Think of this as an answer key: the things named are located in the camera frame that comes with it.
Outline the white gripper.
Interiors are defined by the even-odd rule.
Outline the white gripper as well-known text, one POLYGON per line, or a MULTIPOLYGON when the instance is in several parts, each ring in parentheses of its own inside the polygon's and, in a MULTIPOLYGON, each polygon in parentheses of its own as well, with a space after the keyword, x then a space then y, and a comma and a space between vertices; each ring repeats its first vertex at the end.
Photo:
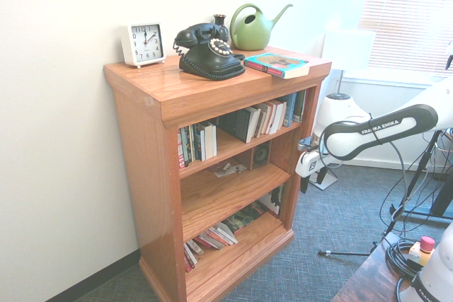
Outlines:
POLYGON ((297 161, 296 173, 301 177, 300 191, 305 194, 307 191, 307 177, 317 172, 317 185, 328 186, 327 169, 324 166, 334 162, 335 158, 329 153, 319 153, 319 150, 304 152, 297 161))

